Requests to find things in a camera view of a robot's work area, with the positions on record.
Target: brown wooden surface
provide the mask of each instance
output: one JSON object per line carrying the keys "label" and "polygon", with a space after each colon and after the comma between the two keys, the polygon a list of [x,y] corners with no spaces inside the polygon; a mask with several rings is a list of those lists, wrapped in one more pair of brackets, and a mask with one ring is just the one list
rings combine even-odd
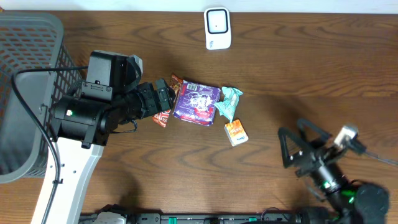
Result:
{"label": "brown wooden surface", "polygon": [[[398,159],[398,16],[232,13],[231,48],[205,48],[202,13],[52,12],[65,28],[77,65],[101,49],[136,54],[143,81],[170,74],[244,92],[235,114],[249,141],[231,147],[219,114],[211,127],[150,118],[134,134],[109,138],[83,207],[109,203],[179,212],[261,212],[313,205],[280,158],[277,129],[307,118],[336,134],[354,123],[370,151]],[[391,192],[389,223],[398,222],[398,169],[349,153],[350,179]],[[41,179],[0,185],[0,223],[30,223]]]}

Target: red snack wrapper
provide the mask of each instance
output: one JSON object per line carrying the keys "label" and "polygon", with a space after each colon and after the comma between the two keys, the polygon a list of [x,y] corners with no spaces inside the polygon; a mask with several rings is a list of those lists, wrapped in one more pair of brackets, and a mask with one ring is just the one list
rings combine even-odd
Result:
{"label": "red snack wrapper", "polygon": [[[182,79],[176,77],[174,74],[172,74],[172,80],[170,82],[170,86],[173,88],[174,92],[175,92],[175,96],[178,96],[178,92],[180,91],[180,87],[182,85]],[[163,128],[166,127],[167,124],[167,120],[169,119],[170,116],[170,112],[171,110],[167,110],[164,112],[160,112],[158,114],[155,114],[152,117],[152,120],[155,121],[155,123],[159,124],[160,126],[162,126]]]}

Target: teal candy wrapper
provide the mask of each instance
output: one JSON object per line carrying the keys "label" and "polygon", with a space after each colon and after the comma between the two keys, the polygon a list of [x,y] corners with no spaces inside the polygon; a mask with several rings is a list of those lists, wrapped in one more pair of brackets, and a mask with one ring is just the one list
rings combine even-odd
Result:
{"label": "teal candy wrapper", "polygon": [[243,92],[237,88],[225,86],[222,88],[222,91],[224,94],[224,101],[215,103],[214,105],[220,111],[220,115],[226,116],[229,122],[232,123],[236,106],[239,102],[239,96],[242,95]]}

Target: white device with black-framed square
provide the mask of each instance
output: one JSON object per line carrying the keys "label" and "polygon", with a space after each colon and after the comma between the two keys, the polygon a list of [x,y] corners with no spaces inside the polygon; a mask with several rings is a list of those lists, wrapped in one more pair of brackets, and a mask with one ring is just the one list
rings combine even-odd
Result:
{"label": "white device with black-framed square", "polygon": [[229,11],[224,7],[206,9],[205,32],[207,49],[227,49],[231,46]]}

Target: white wall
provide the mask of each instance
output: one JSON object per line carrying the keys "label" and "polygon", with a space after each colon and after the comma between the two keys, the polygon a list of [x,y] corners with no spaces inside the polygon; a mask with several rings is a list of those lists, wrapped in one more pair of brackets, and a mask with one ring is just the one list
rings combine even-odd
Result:
{"label": "white wall", "polygon": [[398,13],[398,0],[0,0],[3,9],[98,11]]}

